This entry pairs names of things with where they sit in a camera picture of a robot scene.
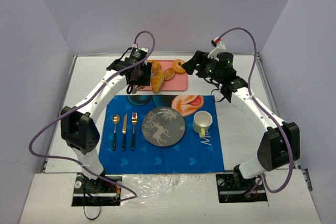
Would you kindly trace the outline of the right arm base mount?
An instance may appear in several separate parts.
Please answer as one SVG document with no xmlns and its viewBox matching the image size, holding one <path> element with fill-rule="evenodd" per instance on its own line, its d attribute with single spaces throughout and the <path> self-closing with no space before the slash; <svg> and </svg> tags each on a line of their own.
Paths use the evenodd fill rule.
<svg viewBox="0 0 336 224">
<path fill-rule="evenodd" d="M 234 180 L 233 172 L 216 174 L 218 201 L 220 204 L 267 202 L 265 188 L 260 182 L 252 193 L 246 194 L 257 184 L 259 178 L 250 179 L 247 184 L 239 187 Z"/>
</svg>

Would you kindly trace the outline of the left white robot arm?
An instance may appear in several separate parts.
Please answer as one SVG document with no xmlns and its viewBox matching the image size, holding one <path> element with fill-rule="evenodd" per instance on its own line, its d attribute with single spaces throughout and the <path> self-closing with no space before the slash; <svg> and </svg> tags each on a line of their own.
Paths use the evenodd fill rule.
<svg viewBox="0 0 336 224">
<path fill-rule="evenodd" d="M 148 49 L 132 47 L 130 55 L 114 60 L 99 83 L 75 106 L 61 110 L 61 138 L 74 151 L 81 166 L 82 175 L 89 180 L 104 176 L 99 161 L 97 145 L 100 133 L 97 120 L 112 98 L 127 86 L 148 86 L 151 64 L 147 63 Z"/>
</svg>

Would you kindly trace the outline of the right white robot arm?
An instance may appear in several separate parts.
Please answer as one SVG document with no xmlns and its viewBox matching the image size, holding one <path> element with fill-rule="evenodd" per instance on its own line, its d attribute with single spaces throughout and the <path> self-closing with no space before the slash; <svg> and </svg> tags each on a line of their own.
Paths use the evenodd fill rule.
<svg viewBox="0 0 336 224">
<path fill-rule="evenodd" d="M 293 166 L 300 157 L 300 130 L 296 123 L 287 123 L 274 115 L 248 89 L 248 83 L 237 75 L 233 54 L 220 52 L 211 58 L 197 51 L 182 68 L 189 75 L 209 78 L 216 82 L 224 99 L 240 109 L 262 133 L 255 157 L 234 167 L 234 180 L 239 188 L 246 188 L 264 172 L 284 165 Z"/>
</svg>

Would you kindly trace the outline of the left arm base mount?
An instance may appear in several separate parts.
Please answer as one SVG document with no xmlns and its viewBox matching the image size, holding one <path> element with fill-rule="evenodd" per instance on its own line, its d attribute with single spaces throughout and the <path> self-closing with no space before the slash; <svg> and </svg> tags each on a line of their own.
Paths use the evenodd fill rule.
<svg viewBox="0 0 336 224">
<path fill-rule="evenodd" d="M 119 206 L 121 204 L 121 188 L 104 180 L 99 181 L 96 186 L 89 179 L 77 174 L 73 188 L 72 207 Z"/>
</svg>

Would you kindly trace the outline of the croissant bread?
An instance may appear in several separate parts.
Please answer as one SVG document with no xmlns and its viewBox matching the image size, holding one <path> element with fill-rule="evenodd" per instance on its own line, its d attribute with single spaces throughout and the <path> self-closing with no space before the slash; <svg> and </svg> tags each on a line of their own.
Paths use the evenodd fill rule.
<svg viewBox="0 0 336 224">
<path fill-rule="evenodd" d="M 158 69 L 156 75 L 151 78 L 151 87 L 154 93 L 158 93 L 164 82 L 164 74 L 162 69 Z"/>
</svg>

